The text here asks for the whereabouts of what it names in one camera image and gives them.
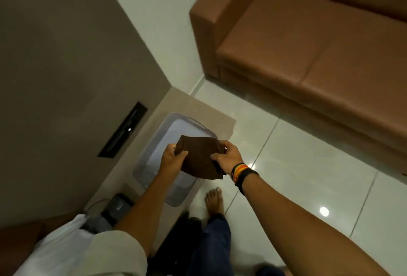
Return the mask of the person's bare foot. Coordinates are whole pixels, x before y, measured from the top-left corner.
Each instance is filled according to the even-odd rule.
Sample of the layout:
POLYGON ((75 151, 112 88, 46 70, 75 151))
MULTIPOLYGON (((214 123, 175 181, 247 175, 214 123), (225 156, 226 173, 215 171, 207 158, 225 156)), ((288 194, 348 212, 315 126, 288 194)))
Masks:
POLYGON ((209 217, 214 217, 217 214, 225 215, 221 188, 217 187, 206 193, 205 205, 209 217))

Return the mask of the person's right forearm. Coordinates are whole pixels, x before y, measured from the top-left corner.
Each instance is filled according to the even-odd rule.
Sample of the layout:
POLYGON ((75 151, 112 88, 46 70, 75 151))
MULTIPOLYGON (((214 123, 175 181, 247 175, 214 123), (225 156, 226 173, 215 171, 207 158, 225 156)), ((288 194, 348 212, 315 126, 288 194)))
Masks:
POLYGON ((289 200, 255 171, 236 186, 293 276, 390 276, 344 234, 289 200))

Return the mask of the brown leather sofa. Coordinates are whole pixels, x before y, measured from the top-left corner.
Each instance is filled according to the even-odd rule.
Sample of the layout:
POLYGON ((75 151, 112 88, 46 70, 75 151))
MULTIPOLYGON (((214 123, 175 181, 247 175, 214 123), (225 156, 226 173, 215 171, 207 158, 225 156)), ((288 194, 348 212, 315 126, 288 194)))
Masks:
POLYGON ((407 176, 407 0, 197 0, 207 77, 407 176))

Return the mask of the person's right hand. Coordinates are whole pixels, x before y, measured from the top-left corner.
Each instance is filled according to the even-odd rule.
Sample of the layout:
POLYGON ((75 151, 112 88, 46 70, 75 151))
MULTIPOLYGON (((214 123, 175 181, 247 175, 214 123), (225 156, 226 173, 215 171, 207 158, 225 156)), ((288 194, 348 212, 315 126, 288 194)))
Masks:
POLYGON ((222 147, 225 148, 226 152, 224 154, 226 154, 226 157, 225 160, 222 163, 218 163, 218 165, 223 170, 223 172, 231 176, 233 167, 239 163, 244 163, 244 161, 238 148, 231 144, 231 142, 227 140, 220 140, 219 143, 222 147))

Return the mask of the white plastic basket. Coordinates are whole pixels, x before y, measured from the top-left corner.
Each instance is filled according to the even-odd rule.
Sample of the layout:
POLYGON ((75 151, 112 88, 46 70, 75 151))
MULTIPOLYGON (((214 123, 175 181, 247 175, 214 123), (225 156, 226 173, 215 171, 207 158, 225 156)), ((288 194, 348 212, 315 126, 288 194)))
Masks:
MULTIPOLYGON (((157 175, 167 145, 176 144, 181 135, 218 138, 196 119, 178 112, 168 114, 142 151, 133 170, 133 177, 143 190, 150 186, 157 175)), ((193 199, 202 184, 203 179, 179 172, 167 192, 165 203, 171 207, 180 207, 185 201, 193 199)))

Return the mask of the multicoloured woven wristband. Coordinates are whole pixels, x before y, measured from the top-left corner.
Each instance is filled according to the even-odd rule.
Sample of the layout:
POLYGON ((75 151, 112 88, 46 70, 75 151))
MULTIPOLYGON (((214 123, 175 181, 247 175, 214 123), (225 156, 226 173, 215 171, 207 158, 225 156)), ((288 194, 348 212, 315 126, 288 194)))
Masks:
POLYGON ((245 163, 239 163, 233 167, 231 171, 231 179, 235 185, 238 182, 240 174, 246 170, 251 170, 251 168, 248 167, 245 163))

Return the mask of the black wall socket panel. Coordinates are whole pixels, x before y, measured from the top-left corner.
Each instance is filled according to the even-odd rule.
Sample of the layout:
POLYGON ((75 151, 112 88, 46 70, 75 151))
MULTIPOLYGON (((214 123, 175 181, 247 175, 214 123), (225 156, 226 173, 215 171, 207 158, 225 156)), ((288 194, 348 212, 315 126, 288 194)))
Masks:
POLYGON ((137 102, 97 156, 99 158, 113 159, 136 129, 147 111, 148 108, 146 106, 137 102))

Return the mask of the blue trouser leg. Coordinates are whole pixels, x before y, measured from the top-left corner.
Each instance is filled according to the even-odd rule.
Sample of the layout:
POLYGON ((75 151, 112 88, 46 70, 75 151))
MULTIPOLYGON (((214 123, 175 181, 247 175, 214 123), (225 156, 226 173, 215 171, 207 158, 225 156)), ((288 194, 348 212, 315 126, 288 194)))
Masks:
POLYGON ((201 233, 186 276, 234 276, 231 231, 222 213, 212 215, 201 233))

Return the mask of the brown cloth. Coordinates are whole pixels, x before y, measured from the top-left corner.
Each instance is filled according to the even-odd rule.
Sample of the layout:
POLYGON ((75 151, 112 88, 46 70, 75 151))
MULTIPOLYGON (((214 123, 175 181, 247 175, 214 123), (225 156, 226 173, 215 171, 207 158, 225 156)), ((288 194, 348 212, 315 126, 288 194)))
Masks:
POLYGON ((226 175, 220 165, 211 159, 211 155, 215 153, 226 153, 226 147, 218 139, 182 135, 174 154, 178 155, 182 151, 188 152, 181 166, 182 172, 205 180, 222 180, 226 175))

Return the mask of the white shirt sleeve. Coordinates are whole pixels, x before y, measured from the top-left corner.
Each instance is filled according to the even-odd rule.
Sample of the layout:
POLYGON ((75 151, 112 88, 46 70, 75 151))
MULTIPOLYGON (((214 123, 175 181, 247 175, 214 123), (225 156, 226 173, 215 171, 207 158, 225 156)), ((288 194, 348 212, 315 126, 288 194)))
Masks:
POLYGON ((77 215, 35 244, 13 276, 146 276, 148 263, 140 243, 128 233, 93 234, 77 215))

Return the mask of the person's left hand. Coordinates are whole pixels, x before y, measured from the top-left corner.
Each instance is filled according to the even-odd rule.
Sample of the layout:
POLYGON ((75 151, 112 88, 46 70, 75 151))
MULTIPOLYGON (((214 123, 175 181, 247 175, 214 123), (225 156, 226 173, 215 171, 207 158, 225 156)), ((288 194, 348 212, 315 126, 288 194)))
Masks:
POLYGON ((158 171, 159 176, 174 180, 181 171, 184 160, 175 160, 175 148, 176 144, 168 144, 165 148, 158 171))

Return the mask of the black device box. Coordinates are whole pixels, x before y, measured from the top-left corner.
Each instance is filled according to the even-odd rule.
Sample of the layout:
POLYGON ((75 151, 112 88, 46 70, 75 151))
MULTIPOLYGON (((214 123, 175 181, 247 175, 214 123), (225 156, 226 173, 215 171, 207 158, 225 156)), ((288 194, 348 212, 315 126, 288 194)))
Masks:
POLYGON ((133 206, 134 202, 129 197, 127 197, 124 193, 117 193, 105 206, 101 212, 101 216, 112 227, 114 227, 127 215, 128 212, 130 212, 133 206))

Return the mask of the person's left forearm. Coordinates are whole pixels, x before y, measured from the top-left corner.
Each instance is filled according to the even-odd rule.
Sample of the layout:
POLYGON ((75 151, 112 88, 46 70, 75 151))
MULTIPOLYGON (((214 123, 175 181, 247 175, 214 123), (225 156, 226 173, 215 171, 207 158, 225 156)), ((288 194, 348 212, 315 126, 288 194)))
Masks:
POLYGON ((179 171, 161 169, 130 212, 114 227, 139 242, 147 256, 155 252, 165 197, 179 171))

